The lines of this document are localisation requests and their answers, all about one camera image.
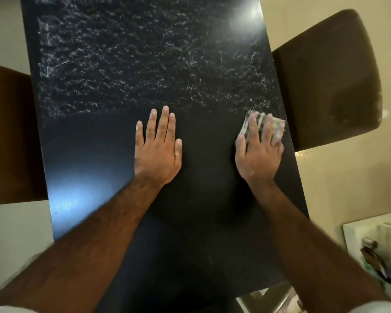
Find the hand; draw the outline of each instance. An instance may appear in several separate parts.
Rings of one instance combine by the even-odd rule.
[[[272,137],[273,119],[272,114],[268,114],[260,142],[256,115],[253,113],[249,116],[247,141],[243,134],[239,134],[236,139],[236,167],[251,188],[273,180],[284,151],[281,143],[284,126],[285,123],[281,123]]]
[[[181,169],[182,141],[175,140],[175,114],[165,105],[156,131],[156,110],[149,115],[146,141],[143,124],[136,124],[135,177],[148,178],[160,189]]]

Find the person's right arm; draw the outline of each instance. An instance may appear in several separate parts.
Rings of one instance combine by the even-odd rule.
[[[251,116],[247,140],[244,135],[236,140],[236,166],[270,220],[274,246],[305,309],[344,313],[371,301],[389,301],[375,280],[277,187],[273,178],[283,152],[283,126],[272,141],[272,116],[267,120],[260,141]]]

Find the brown chair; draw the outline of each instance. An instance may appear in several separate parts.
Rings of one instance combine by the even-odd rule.
[[[381,81],[365,27],[343,10],[273,51],[295,151],[376,129]]]
[[[0,66],[0,204],[47,200],[29,75]]]

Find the forearm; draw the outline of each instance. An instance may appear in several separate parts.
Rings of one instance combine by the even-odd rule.
[[[389,300],[373,278],[309,221],[273,181],[252,188],[270,219],[287,277],[308,312],[349,312],[370,301]]]
[[[0,291],[0,305],[93,312],[160,187],[133,179]]]

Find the person's left arm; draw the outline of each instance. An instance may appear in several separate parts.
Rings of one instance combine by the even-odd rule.
[[[0,305],[39,313],[92,313],[113,280],[139,221],[181,168],[175,115],[152,110],[143,139],[136,125],[135,177],[0,291]]]

